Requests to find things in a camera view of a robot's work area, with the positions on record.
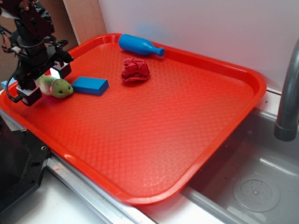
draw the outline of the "stainless steel sink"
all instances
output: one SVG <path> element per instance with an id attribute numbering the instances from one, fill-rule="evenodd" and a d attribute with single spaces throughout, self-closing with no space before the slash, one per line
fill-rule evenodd
<path id="1" fill-rule="evenodd" d="M 225 223 L 299 223 L 299 137 L 277 140 L 275 120 L 255 109 L 183 194 Z"/>

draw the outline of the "blue bottle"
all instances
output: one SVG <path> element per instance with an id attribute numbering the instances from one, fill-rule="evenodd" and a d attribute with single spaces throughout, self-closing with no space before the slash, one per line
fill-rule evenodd
<path id="1" fill-rule="evenodd" d="M 165 54 L 164 48 L 156 48 L 150 41 L 129 34 L 121 35 L 118 44 L 121 49 L 139 55 L 157 54 L 159 57 L 162 57 Z"/>

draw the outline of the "faucet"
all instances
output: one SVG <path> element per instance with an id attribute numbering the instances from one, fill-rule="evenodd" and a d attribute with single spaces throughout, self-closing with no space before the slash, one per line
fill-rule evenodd
<path id="1" fill-rule="evenodd" d="M 274 135 L 282 141 L 291 141 L 297 134 L 299 121 L 299 40 L 295 45 L 279 104 Z"/>

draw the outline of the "blue wooden block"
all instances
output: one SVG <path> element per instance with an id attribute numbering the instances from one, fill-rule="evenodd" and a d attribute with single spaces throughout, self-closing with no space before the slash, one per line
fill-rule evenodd
<path id="1" fill-rule="evenodd" d="M 109 83 L 106 79 L 79 77 L 72 87 L 75 92 L 102 95 L 108 89 Z"/>
<path id="2" fill-rule="evenodd" d="M 16 82 L 17 80 L 15 80 L 14 78 L 12 78 L 8 84 L 8 86 L 10 86 L 12 83 Z M 4 82 L 1 82 L 1 86 L 3 89 L 6 88 L 6 85 L 7 85 L 7 81 L 4 81 Z"/>

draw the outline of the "crumpled red cloth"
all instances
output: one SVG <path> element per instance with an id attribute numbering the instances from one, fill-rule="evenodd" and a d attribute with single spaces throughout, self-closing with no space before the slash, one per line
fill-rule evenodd
<path id="1" fill-rule="evenodd" d="M 150 78 L 150 70 L 145 61 L 126 59 L 123 61 L 123 64 L 125 65 L 125 69 L 121 73 L 123 82 L 146 81 Z"/>

